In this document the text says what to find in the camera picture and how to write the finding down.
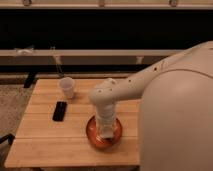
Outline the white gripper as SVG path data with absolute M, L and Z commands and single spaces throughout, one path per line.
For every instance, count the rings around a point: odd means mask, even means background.
M 116 118 L 115 105 L 108 104 L 96 108 L 96 123 L 99 132 L 113 131 Z

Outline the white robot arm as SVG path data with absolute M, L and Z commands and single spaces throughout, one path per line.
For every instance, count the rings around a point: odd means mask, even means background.
M 102 137 L 118 101 L 138 99 L 140 171 L 213 171 L 213 41 L 164 58 L 89 95 Z

